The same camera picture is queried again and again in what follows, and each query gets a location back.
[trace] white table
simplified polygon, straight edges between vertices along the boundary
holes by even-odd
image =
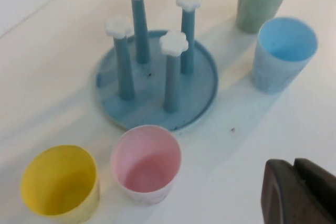
[[[97,159],[101,204],[87,223],[262,223],[265,162],[306,157],[336,174],[336,1],[285,0],[319,50],[281,95],[256,91],[248,73],[255,35],[234,27],[237,0],[203,0],[197,38],[213,53],[218,97],[201,120],[175,135],[183,164],[165,201],[145,208],[116,188],[110,153],[123,131],[93,97],[97,64],[112,46],[106,18],[131,17],[129,0],[53,0],[0,40],[0,223],[40,224],[20,199],[20,177],[44,149],[77,144]],[[149,29],[179,29],[175,0],[145,0]]]

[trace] blue tray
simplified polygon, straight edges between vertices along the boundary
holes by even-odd
[[[199,119],[213,103],[218,90],[218,73],[211,54],[197,41],[194,72],[181,74],[181,108],[169,114],[163,109],[166,56],[161,53],[159,39],[165,30],[149,31],[151,62],[135,60],[134,36],[128,38],[131,55],[135,99],[123,101],[118,95],[117,58],[114,48],[104,56],[96,77],[99,103],[109,118],[129,130],[155,124],[176,131]]]

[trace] black object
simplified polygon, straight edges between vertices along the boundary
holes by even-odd
[[[336,177],[313,162],[270,159],[262,186],[265,224],[336,224]]]

